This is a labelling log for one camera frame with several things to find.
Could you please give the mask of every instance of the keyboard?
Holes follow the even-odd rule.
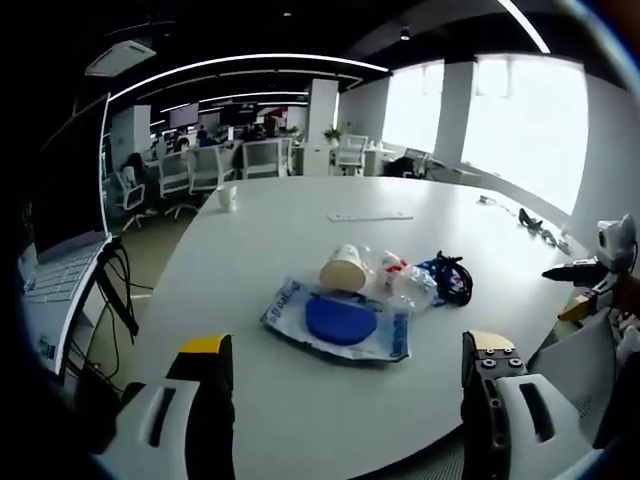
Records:
[[[96,247],[81,249],[57,261],[38,265],[27,282],[24,298],[28,303],[70,300],[80,279],[96,254]]]

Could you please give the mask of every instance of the blue lid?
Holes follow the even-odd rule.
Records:
[[[336,345],[360,343],[378,324],[369,310],[321,297],[307,302],[305,314],[311,334]]]

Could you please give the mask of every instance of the ceiling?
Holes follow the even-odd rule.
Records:
[[[601,76],[613,75],[581,27],[558,12],[552,0],[516,3],[554,54],[584,60]],[[33,98],[43,112],[39,125],[43,135],[68,118],[74,105],[79,108],[106,91],[116,93],[158,73],[214,58],[305,53],[357,59],[393,69],[430,58],[455,61],[482,52],[538,52],[496,0],[324,0],[313,4],[271,0],[257,6],[201,0],[113,0],[102,7],[102,11],[95,12],[61,12],[63,7],[56,4],[56,18],[65,20],[44,21],[34,29],[36,35],[42,36],[47,53],[34,72],[46,72],[46,81]],[[409,42],[399,38],[404,25],[412,32]],[[113,79],[83,76],[88,64],[123,40],[144,43],[157,55]],[[255,70],[262,71],[227,75]],[[153,122],[164,118],[159,113],[164,108],[236,93],[302,91],[311,78],[335,78],[336,74],[341,75],[338,80],[342,91],[361,83],[360,79],[367,82],[385,75],[316,60],[220,63],[144,85],[112,102],[110,112],[133,103],[150,104]],[[293,99],[281,96],[268,100]],[[214,104],[210,102],[202,108]]]

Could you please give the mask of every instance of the laptop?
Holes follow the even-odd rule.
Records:
[[[102,197],[102,132],[108,95],[74,115],[34,165],[28,223],[33,244],[20,259],[31,345],[59,374],[71,323],[111,241]]]

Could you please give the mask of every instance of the white cup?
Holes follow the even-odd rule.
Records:
[[[338,248],[320,271],[320,283],[332,290],[357,292],[366,282],[360,253],[353,245]]]
[[[218,201],[225,212],[233,212],[236,209],[237,190],[238,187],[236,185],[233,187],[229,187],[228,185],[218,187]]]

